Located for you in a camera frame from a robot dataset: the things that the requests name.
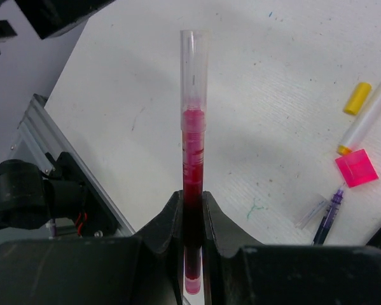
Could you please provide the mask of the dark pen with red tip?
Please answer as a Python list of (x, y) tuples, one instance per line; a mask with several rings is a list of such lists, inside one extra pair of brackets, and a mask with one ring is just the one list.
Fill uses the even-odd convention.
[(195, 295), (201, 288), (205, 101), (198, 97), (185, 97), (181, 110), (184, 286), (187, 293)]

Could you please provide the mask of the dark pen with purple tip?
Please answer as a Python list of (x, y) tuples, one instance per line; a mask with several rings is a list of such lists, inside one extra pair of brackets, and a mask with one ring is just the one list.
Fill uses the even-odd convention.
[(343, 195), (346, 189), (346, 185), (340, 187), (336, 193), (332, 196), (330, 203), (326, 209), (326, 212), (319, 224), (314, 239), (313, 245), (323, 245), (334, 223), (339, 209), (342, 205)]

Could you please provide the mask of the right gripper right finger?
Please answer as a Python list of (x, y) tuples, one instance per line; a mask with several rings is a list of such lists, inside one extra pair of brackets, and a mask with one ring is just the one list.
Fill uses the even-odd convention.
[(203, 204), (206, 304), (381, 304), (381, 250), (264, 245)]

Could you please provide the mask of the clear cap of purple pen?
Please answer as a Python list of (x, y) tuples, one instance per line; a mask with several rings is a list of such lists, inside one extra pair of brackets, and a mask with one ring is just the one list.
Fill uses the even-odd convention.
[(303, 229), (319, 212), (328, 205), (328, 200), (320, 194), (312, 195), (298, 210), (294, 225)]

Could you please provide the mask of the clear cap of red pen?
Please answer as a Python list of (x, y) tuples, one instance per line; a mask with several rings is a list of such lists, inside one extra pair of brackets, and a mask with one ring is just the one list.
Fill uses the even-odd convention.
[(210, 33), (207, 30), (182, 30), (181, 112), (207, 108), (207, 75)]

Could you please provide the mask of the pink highlighter cap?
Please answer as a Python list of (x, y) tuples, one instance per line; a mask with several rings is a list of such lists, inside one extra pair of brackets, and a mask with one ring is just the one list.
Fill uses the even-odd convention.
[(340, 146), (338, 154), (340, 157), (335, 160), (335, 163), (349, 188), (379, 179), (368, 153), (364, 149), (351, 151), (347, 147)]

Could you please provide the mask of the white yellow pen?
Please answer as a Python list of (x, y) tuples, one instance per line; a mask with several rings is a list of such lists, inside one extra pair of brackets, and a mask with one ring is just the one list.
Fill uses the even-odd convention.
[(345, 132), (342, 140), (337, 147), (337, 153), (341, 156), (354, 151), (367, 133), (371, 130), (373, 124), (381, 115), (381, 82), (377, 89), (371, 94), (371, 97), (364, 108), (362, 108), (349, 129)]

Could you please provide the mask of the yellow pen cap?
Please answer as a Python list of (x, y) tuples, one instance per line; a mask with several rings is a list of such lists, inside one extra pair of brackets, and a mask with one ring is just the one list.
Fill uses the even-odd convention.
[(372, 86), (369, 83), (358, 83), (343, 108), (343, 112), (353, 116), (357, 115), (371, 92), (371, 89)]

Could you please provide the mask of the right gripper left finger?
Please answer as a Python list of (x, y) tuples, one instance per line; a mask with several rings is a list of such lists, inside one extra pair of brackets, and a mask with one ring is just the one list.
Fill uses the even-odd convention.
[(0, 304), (182, 304), (183, 194), (129, 237), (0, 245)]

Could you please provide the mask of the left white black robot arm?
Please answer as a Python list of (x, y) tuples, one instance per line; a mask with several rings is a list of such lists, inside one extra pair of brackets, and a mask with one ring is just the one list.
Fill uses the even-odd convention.
[[(57, 37), (81, 24), (114, 1), (14, 1), (41, 39)], [(0, 20), (0, 42), (16, 37)], [(111, 236), (116, 216), (94, 178), (84, 169), (57, 125), (34, 94), (18, 126), (11, 159), (0, 163), (0, 229), (39, 229), (70, 219), (71, 234)]]

